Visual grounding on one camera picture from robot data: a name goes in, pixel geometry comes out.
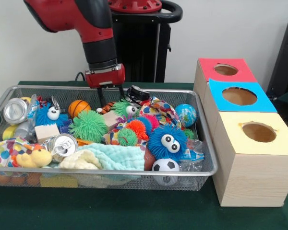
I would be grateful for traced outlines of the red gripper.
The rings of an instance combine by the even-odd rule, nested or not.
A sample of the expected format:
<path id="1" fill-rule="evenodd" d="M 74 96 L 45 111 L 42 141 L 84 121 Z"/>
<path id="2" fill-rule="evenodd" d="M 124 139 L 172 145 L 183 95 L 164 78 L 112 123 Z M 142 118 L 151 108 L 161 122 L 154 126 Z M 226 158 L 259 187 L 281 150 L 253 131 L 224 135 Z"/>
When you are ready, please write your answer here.
<path id="1" fill-rule="evenodd" d="M 122 86 L 125 82 L 125 67 L 123 64 L 118 64 L 114 67 L 102 70 L 86 70 L 85 78 L 90 88 L 97 88 L 101 107 L 105 106 L 102 87 L 107 87 L 109 85 L 118 86 L 120 98 L 125 98 Z"/>

